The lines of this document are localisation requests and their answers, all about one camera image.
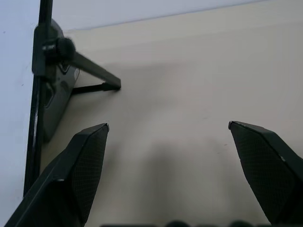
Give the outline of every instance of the black plastic part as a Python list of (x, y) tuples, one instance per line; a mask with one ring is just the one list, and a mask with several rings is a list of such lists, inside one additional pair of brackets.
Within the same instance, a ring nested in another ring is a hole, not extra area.
[(42, 172), (5, 227), (82, 227), (102, 171), (108, 125), (77, 133)]
[(92, 86), (85, 86), (85, 87), (74, 87), (71, 94), (83, 94), (88, 92), (96, 92), (96, 91), (111, 91), (116, 90), (113, 86), (109, 85), (108, 83), (103, 83), (99, 85), (92, 85)]
[(43, 45), (43, 52), (49, 63), (60, 63), (73, 60), (76, 48), (71, 39), (59, 37), (46, 41)]
[(101, 225), (101, 227), (157, 227), (156, 225), (147, 225), (147, 224), (129, 224), (129, 225)]
[(92, 76), (104, 80), (106, 83), (113, 86), (115, 90), (119, 90), (121, 88), (121, 80), (118, 77), (114, 76), (78, 52), (75, 53), (74, 60), (70, 61), (69, 63), (70, 65), (79, 68)]
[(190, 225), (184, 221), (172, 221), (168, 223), (165, 227), (190, 227)]
[(34, 76), (45, 76), (45, 55), (42, 51), (43, 43), (45, 42), (46, 33), (45, 24), (40, 24), (34, 31), (34, 43), (33, 43), (33, 60), (32, 60), (32, 72)]
[(303, 161), (274, 132), (230, 122), (241, 165), (272, 224), (303, 224)]
[[(49, 38), (56, 40), (63, 37), (60, 26), (52, 20)], [(65, 61), (46, 65), (47, 84), (43, 116), (44, 142), (49, 142), (55, 134), (79, 73), (79, 69), (70, 67)]]

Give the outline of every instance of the tabletop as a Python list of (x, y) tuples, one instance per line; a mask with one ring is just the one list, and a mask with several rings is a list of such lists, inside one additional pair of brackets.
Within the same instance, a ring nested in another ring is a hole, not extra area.
[(122, 83), (72, 97), (42, 153), (44, 167), (75, 133), (109, 124), (86, 227), (267, 222), (228, 123), (275, 131), (303, 157), (302, 9), (271, 0), (66, 33)]

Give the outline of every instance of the black knob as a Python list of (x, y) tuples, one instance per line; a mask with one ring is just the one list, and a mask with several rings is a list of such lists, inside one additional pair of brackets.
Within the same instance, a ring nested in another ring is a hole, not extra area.
[(44, 54), (49, 61), (71, 61), (73, 60), (76, 48), (69, 38), (57, 38), (49, 40), (43, 45)]

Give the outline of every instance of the tripod leg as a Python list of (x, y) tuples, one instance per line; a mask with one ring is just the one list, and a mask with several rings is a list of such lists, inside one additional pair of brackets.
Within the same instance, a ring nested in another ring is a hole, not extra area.
[(108, 83), (103, 83), (99, 85), (92, 85), (92, 86), (85, 86), (85, 87), (75, 87), (71, 95), (83, 94), (88, 92), (95, 92), (95, 91), (111, 91), (116, 90), (113, 86), (109, 85)]
[(79, 68), (80, 70), (88, 72), (92, 76), (104, 80), (106, 84), (112, 87), (111, 90), (119, 90), (121, 88), (121, 80), (118, 77), (115, 77), (113, 74), (98, 66), (78, 52), (75, 53), (74, 59), (70, 61), (69, 64)]

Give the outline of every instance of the monitor stand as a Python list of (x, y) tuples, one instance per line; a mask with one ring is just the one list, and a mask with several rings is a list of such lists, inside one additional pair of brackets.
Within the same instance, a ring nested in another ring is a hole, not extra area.
[[(40, 174), (42, 143), (53, 135), (70, 95), (121, 88), (119, 78), (76, 51), (71, 39), (65, 38), (60, 27), (52, 20), (52, 8), (53, 0), (41, 0), (39, 22), (34, 32), (34, 82), (24, 195)], [(104, 83), (73, 88), (79, 75), (78, 69), (103, 80)]]

